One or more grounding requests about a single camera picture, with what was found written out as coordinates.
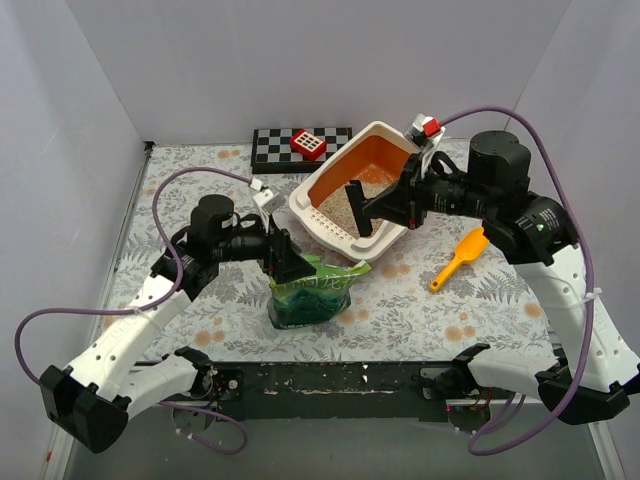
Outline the green litter bag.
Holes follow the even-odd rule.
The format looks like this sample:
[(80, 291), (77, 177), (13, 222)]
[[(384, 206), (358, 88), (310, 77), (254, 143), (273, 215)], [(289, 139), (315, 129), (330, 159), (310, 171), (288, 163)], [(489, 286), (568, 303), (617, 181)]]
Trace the green litter bag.
[(280, 330), (302, 328), (327, 322), (351, 305), (350, 288), (372, 270), (365, 261), (353, 266), (334, 266), (317, 255), (303, 258), (315, 269), (311, 276), (277, 284), (270, 281), (269, 319)]

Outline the black bag clip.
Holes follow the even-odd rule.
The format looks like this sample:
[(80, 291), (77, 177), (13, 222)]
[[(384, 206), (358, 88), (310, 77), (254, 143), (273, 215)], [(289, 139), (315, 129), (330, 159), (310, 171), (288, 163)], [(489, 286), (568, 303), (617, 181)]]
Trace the black bag clip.
[(353, 217), (360, 237), (368, 238), (373, 233), (371, 219), (364, 214), (367, 201), (362, 184), (359, 180), (351, 180), (345, 187), (345, 192), (352, 209)]

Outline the yellow plastic scoop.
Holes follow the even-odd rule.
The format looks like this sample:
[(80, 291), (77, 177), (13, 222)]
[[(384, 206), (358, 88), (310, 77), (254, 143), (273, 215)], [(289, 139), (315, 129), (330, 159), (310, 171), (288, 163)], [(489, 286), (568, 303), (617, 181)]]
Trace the yellow plastic scoop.
[(451, 276), (462, 266), (477, 260), (489, 245), (483, 227), (470, 231), (456, 246), (449, 264), (429, 284), (431, 292), (438, 292)]

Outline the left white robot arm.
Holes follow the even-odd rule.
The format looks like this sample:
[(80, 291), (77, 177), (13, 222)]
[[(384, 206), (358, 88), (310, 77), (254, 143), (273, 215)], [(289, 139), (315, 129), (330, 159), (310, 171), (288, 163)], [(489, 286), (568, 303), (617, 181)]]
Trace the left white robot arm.
[(254, 195), (257, 211), (239, 218), (223, 195), (202, 197), (190, 222), (170, 239), (127, 314), (114, 322), (65, 368), (48, 367), (39, 379), (50, 420), (93, 453), (108, 449), (130, 419), (163, 400), (209, 396), (215, 385), (209, 357), (182, 347), (160, 363), (133, 372), (164, 328), (219, 274), (225, 262), (255, 260), (278, 284), (314, 274), (273, 213), (285, 202), (272, 191)]

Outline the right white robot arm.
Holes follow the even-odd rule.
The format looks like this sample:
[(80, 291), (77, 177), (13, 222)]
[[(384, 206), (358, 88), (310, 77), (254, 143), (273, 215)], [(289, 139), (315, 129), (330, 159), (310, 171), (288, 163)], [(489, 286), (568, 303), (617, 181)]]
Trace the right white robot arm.
[(451, 368), (426, 386), (469, 398), (498, 388), (554, 409), (577, 372), (587, 310), (592, 308), (585, 370), (559, 418), (580, 425), (617, 416), (639, 391), (639, 358), (601, 299), (587, 292), (583, 250), (566, 210), (530, 191), (530, 151), (509, 132), (485, 131), (471, 139), (465, 171), (442, 151), (429, 163), (423, 161), (426, 155), (410, 155), (394, 184), (353, 202), (359, 231), (368, 232), (374, 219), (414, 230), (431, 212), (481, 220), (485, 237), (533, 291), (562, 348), (559, 358), (531, 359), (478, 344), (458, 354)]

